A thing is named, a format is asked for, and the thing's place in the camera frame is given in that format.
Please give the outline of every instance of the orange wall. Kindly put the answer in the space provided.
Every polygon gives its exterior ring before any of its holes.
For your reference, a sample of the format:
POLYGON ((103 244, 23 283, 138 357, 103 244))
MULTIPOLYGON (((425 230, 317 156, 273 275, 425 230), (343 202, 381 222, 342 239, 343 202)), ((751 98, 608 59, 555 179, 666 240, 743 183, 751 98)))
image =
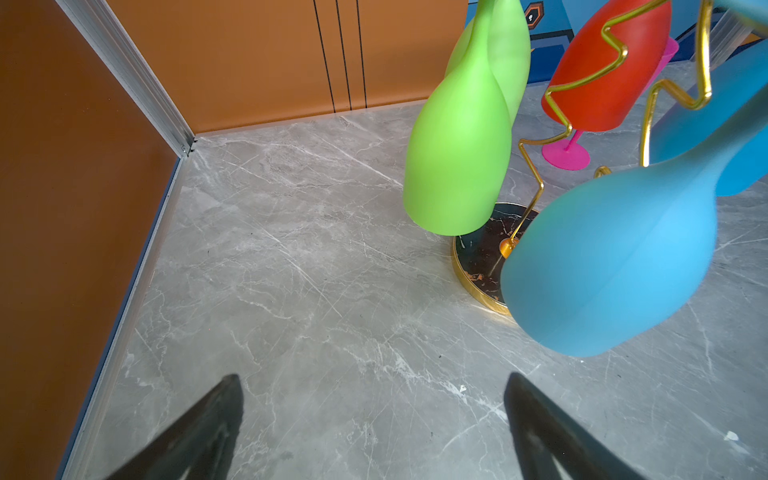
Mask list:
POLYGON ((0 478, 49 480, 176 156, 54 0, 0 11, 0 478))
POLYGON ((467 12, 466 0, 108 3, 195 133, 426 98, 467 12))

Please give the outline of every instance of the black marble base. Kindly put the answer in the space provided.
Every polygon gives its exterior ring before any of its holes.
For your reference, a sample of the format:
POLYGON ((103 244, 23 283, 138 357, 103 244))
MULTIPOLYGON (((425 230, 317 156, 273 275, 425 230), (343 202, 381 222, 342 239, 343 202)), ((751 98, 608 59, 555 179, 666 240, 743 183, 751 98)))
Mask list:
MULTIPOLYGON (((485 222, 485 225, 472 233, 460 235, 454 239, 458 263, 468 279, 485 295, 501 303, 505 302, 499 280, 505 259, 498 246, 502 240, 509 237, 523 213, 525 213, 523 205, 496 204, 491 218, 485 222)), ((536 210, 528 215, 515 238, 522 237, 536 215, 538 215, 536 210)))

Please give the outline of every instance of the marble surface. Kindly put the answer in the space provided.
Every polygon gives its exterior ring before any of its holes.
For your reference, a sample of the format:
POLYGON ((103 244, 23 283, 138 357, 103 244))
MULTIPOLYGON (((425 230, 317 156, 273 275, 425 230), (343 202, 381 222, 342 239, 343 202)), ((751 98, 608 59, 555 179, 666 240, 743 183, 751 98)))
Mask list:
MULTIPOLYGON (((693 83, 686 62, 666 73, 693 83)), ((526 92, 515 141, 558 130, 543 91, 526 92)), ((643 103, 617 130, 583 136, 587 170, 532 155, 542 206, 600 164, 635 165, 643 103)), ((502 405, 519 371, 647 478, 768 478, 768 184, 719 200, 719 246, 684 308, 604 355, 571 358, 477 304, 449 239, 403 211, 419 109, 197 142, 88 477, 236 372, 245 416, 232 479, 520 478, 502 405)), ((534 190, 513 152, 501 200, 534 190)))

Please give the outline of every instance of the gray marble floor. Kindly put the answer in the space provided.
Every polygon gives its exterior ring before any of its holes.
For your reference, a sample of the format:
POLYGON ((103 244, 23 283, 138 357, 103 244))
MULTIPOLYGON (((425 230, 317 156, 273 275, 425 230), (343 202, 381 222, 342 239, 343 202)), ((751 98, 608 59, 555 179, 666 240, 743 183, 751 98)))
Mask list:
MULTIPOLYGON (((666 73, 693 83, 687 63, 666 73)), ((526 92, 515 140, 556 132, 543 90, 526 92)), ((583 137, 587 170, 533 155, 542 206, 599 164, 635 164, 638 103, 616 131, 583 137)), ((478 305, 448 239, 403 211, 419 109, 200 139, 89 478, 231 372, 246 394, 232 479, 520 478, 502 405, 512 371, 648 478, 768 478, 768 184, 719 200, 714 262, 683 309, 571 358, 478 305)), ((534 189, 513 153, 501 199, 526 203, 534 189)))

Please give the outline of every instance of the black vertical line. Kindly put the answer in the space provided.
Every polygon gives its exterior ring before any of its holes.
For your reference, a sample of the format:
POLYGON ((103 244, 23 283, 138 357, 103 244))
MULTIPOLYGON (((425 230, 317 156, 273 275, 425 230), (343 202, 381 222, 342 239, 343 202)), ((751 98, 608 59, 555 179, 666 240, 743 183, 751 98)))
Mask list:
POLYGON ((349 74, 346 72, 346 55, 344 55, 344 35, 341 33, 341 14, 339 0, 336 0, 336 18, 339 19, 339 38, 341 38, 341 58, 344 60, 344 76, 346 77, 346 96, 349 99, 349 109, 352 110, 352 95, 349 93, 349 74))
POLYGON ((360 29, 360 1, 355 0, 357 7, 357 36, 360 39, 360 67, 362 68, 362 96, 366 99, 366 108, 368 108, 368 92, 366 91, 366 65, 362 61, 362 31, 360 29))
POLYGON ((323 33, 320 31, 320 16, 317 15, 317 2, 312 0, 315 5, 315 18, 317 19, 317 34, 320 35, 320 48, 323 50, 323 63, 326 64, 326 76, 328 77, 328 91, 331 92, 331 106, 333 113, 336 113, 336 102, 333 101, 333 88, 331 88, 331 74, 328 72, 328 61, 326 60, 326 48, 323 45, 323 33))

